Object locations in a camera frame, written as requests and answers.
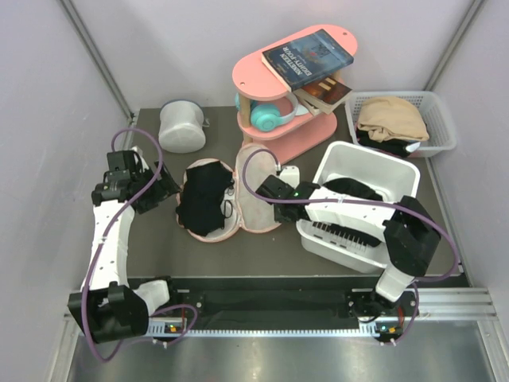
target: folded beige fabric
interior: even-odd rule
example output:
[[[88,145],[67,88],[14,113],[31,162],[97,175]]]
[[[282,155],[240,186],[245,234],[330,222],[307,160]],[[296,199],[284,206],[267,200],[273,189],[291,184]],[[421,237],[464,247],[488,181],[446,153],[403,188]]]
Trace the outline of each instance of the folded beige fabric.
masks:
[[[426,125],[419,110],[410,102],[392,95],[364,101],[357,128],[367,131],[377,142],[397,138],[408,141],[427,141]]]

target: teal headphones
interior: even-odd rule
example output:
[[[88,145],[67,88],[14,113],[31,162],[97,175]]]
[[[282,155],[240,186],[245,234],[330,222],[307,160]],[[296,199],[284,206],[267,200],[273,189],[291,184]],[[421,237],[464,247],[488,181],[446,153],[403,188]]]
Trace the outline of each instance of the teal headphones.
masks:
[[[292,103],[293,110],[288,115],[281,117],[281,112],[273,103],[264,103],[258,105],[254,100],[251,101],[251,125],[263,132],[272,131],[278,126],[291,121],[297,114],[299,101],[293,93],[286,95],[286,98]],[[239,94],[235,96],[235,105],[240,110]]]

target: pink bag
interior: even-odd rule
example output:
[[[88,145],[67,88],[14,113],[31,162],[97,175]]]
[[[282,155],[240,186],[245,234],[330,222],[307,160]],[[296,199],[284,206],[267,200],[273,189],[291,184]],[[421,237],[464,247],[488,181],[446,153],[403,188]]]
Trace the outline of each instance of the pink bag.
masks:
[[[205,243],[217,243],[233,236],[239,228],[252,233],[265,233],[279,227],[280,223],[274,220],[274,207],[265,201],[251,195],[242,182],[242,171],[247,157],[255,150],[265,148],[257,143],[249,143],[242,146],[237,154],[235,170],[229,165],[221,162],[224,168],[233,173],[235,180],[233,193],[228,190],[224,194],[224,200],[231,202],[231,215],[225,219],[224,228],[216,229],[206,236],[198,236],[189,232],[191,236]],[[205,158],[191,164],[188,168],[206,165],[219,159]],[[269,175],[276,174],[276,164],[268,153],[256,154],[250,161],[247,169],[247,182],[252,189],[257,189]],[[184,173],[184,184],[187,181]],[[180,204],[180,194],[177,195],[177,203]]]

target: gray wall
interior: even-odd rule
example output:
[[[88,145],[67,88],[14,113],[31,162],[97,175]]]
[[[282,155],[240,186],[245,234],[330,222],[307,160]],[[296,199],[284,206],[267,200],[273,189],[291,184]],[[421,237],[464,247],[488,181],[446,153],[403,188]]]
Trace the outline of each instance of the gray wall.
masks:
[[[509,337],[509,2],[486,3],[438,84],[459,142],[433,161],[470,276],[489,288]]]
[[[174,98],[233,104],[243,56],[314,24],[357,37],[355,90],[424,87],[468,0],[74,0],[133,109]]]
[[[0,12],[0,380],[45,378],[90,258],[90,192],[124,116],[57,1]]]

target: metal floor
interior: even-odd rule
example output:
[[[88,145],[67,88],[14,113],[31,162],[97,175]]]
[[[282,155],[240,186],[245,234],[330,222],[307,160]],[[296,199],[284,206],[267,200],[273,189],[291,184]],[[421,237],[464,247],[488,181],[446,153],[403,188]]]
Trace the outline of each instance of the metal floor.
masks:
[[[142,109],[137,127],[157,136],[159,109]],[[242,134],[237,125],[234,107],[206,107],[204,113],[211,126],[204,128],[207,143],[191,154],[164,155],[165,164],[177,183],[182,182],[185,169],[201,158],[218,158],[235,164]],[[327,141],[294,159],[302,180],[312,180],[330,142],[351,141],[344,109],[336,109],[338,127]],[[141,135],[134,135],[134,145],[143,149],[149,162],[157,159],[155,149]],[[412,159],[421,172],[418,200],[442,227],[444,219],[423,158]],[[307,252],[295,224],[283,224],[266,234],[255,235],[240,229],[233,237],[220,243],[206,244],[191,237],[177,225],[175,198],[134,219],[130,228],[127,272],[130,277],[172,275],[173,277],[244,277],[244,276],[315,276],[358,275],[356,271]],[[453,262],[453,254],[442,240],[429,266],[430,275],[445,273]]]
[[[103,354],[112,346],[101,346]],[[188,338],[98,364],[81,337],[68,382],[492,382],[475,322],[418,322],[396,348],[371,338]]]

